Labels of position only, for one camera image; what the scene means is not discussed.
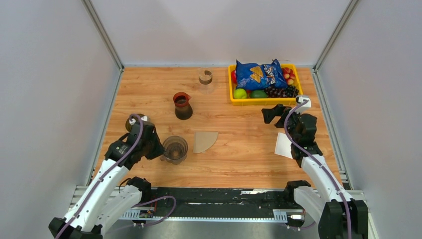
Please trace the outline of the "smoky transparent coffee dripper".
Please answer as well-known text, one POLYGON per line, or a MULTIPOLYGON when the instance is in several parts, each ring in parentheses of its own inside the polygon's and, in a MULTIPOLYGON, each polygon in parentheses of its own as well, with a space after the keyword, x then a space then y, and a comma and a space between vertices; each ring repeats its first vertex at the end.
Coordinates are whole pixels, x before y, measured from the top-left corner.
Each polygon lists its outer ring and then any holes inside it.
POLYGON ((171 136, 163 142, 165 149, 160 156, 161 161, 166 161, 174 165, 182 163, 187 158, 188 144, 180 136, 171 136))

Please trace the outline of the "brown paper coffee filter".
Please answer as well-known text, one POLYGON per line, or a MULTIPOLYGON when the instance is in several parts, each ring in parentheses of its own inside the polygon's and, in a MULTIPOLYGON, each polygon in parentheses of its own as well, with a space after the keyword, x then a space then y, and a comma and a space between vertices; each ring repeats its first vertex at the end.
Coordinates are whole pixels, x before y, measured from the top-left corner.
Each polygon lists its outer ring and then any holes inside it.
POLYGON ((218 132, 199 131, 194 135, 193 153, 203 153, 211 148, 218 138, 218 132))

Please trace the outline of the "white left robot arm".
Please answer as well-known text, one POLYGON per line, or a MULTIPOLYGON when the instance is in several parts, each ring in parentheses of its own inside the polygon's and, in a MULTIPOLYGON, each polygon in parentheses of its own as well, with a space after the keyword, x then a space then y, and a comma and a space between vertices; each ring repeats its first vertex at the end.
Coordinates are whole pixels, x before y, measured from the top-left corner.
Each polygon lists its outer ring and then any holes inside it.
POLYGON ((161 156, 165 149, 153 123, 129 119, 130 130, 110 144, 101 167, 78 202, 62 218, 53 218, 48 229, 56 239, 102 239, 129 208, 147 206, 152 200, 151 184, 135 177, 114 199, 116 185, 142 157, 161 156))

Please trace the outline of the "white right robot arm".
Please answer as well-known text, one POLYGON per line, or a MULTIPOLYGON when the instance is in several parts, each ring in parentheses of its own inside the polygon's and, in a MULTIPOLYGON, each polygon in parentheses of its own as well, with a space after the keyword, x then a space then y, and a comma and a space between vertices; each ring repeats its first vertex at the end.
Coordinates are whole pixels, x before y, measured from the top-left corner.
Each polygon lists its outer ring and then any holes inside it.
POLYGON ((367 239, 368 207, 364 201, 353 198, 330 171, 315 141, 317 118, 300 113, 304 105, 292 108, 279 104, 261 111, 266 124, 280 117, 275 127, 284 129, 291 143, 292 158, 314 184, 289 181, 284 201, 291 208, 300 205, 311 216, 321 239, 367 239))

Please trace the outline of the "red-black coffee carafe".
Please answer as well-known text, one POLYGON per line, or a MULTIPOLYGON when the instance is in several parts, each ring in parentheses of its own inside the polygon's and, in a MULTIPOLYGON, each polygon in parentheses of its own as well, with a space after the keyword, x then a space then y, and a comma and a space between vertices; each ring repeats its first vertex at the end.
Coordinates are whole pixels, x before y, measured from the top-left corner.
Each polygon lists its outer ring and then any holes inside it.
POLYGON ((175 105, 175 115, 180 120, 187 120, 193 114, 193 109, 189 103, 191 96, 185 92, 178 92, 173 96, 175 105))

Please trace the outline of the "dark green lime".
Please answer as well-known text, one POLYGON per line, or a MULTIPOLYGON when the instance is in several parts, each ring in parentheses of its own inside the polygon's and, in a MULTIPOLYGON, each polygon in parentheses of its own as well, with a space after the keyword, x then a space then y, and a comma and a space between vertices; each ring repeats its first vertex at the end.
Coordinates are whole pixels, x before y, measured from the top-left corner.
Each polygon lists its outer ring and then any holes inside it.
POLYGON ((252 99, 262 99, 268 96, 264 90, 254 90, 250 92, 249 97, 252 99))

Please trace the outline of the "yellow plastic bin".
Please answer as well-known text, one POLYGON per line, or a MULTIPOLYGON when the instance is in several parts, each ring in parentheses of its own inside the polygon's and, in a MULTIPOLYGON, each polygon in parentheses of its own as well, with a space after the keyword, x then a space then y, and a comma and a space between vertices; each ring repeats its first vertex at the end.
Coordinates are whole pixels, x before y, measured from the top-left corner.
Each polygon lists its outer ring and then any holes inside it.
MULTIPOLYGON (((228 72, 228 89, 229 89, 229 98, 231 103, 234 106, 250 106, 250 105, 276 105, 276 104, 283 104, 283 105, 295 105, 296 104, 296 97, 292 98, 250 98, 249 95, 247 95, 246 99, 235 99, 234 98, 234 91, 236 88, 236 85, 232 81, 231 72, 235 70, 235 64, 229 65, 227 67, 228 72)), ((296 87, 296 89, 299 91, 299 95, 303 95, 303 89, 299 80, 299 75, 296 69, 296 65, 292 63, 281 63, 282 68, 289 68, 291 71, 293 71, 293 74, 295 75, 294 83, 293 85, 296 87)))

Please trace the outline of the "dark purple grape bunch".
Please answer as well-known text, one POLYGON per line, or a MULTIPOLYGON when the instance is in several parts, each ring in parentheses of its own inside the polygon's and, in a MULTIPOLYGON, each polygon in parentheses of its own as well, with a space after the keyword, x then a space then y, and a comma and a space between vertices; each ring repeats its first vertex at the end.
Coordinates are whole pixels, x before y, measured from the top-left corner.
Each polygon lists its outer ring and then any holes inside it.
POLYGON ((269 86, 264 89, 264 92, 269 98, 295 98, 299 94, 299 90, 295 86, 288 86, 286 88, 269 86))

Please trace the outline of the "white paper sheet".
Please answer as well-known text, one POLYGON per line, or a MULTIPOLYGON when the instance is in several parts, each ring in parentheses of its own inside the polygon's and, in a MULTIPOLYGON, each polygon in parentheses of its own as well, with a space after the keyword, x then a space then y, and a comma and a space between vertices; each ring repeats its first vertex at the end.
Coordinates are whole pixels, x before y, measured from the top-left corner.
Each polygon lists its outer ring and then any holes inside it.
POLYGON ((292 159, 291 141, 284 133, 278 133, 274 153, 292 159))

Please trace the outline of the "yellow-green lime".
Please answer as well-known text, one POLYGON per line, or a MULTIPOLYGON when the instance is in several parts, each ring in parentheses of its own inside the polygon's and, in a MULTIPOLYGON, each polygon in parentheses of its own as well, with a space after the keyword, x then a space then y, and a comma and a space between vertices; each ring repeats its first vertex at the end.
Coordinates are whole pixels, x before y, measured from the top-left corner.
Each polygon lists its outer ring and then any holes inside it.
POLYGON ((247 99, 247 91, 242 88, 235 89, 233 91, 233 98, 236 100, 247 99))

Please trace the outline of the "blue chips bag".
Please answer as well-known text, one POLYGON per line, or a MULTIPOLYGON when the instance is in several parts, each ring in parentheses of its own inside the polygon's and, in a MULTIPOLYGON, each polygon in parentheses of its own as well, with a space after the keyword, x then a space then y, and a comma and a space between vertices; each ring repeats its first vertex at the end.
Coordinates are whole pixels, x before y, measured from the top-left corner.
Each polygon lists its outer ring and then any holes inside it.
POLYGON ((237 89, 254 91, 267 87, 286 88, 288 86, 278 59, 274 59, 270 64, 241 63, 236 60, 235 75, 237 89))

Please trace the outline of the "red-yellow small fruits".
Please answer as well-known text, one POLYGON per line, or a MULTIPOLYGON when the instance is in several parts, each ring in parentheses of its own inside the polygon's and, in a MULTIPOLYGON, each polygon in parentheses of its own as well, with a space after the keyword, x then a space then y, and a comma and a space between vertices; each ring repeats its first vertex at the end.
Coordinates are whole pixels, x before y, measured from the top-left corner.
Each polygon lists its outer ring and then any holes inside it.
POLYGON ((288 86, 292 86, 296 80, 294 70, 288 67, 282 68, 283 77, 286 80, 288 86))

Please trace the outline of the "red fruit in bin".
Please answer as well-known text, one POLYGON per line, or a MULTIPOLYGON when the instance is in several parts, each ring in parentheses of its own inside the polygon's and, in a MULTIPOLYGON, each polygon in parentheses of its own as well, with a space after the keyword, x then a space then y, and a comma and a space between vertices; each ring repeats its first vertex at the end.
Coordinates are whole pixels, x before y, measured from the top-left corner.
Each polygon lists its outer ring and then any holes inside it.
POLYGON ((230 76, 231 76, 231 82, 236 85, 237 84, 236 71, 232 70, 230 73, 230 76))

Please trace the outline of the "clear glass with brown sleeve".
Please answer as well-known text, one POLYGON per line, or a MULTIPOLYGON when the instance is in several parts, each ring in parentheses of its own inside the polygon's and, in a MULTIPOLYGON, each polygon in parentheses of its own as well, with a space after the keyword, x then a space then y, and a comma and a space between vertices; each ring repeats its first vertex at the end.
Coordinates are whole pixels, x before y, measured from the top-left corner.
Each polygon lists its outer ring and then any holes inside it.
POLYGON ((214 90, 212 69, 208 67, 201 67, 198 71, 198 79, 200 83, 200 91, 203 94, 210 94, 214 90))

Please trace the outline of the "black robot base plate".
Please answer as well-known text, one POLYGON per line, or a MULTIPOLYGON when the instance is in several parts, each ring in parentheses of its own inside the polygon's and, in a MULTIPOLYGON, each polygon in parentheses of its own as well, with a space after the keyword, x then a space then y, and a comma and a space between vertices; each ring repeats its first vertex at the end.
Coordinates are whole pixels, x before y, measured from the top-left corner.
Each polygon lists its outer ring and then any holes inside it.
POLYGON ((156 216, 197 219, 275 219, 275 214, 302 215, 301 206, 283 189, 152 188, 141 202, 156 216))

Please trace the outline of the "aluminium frame rail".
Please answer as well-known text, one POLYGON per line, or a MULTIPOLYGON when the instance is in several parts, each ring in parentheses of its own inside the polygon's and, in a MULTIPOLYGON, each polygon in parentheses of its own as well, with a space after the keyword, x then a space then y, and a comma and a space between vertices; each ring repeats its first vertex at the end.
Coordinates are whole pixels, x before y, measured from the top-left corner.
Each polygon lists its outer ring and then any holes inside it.
POLYGON ((311 217, 299 205, 288 202, 284 189, 153 187, 148 206, 135 207, 122 220, 310 224, 311 217))

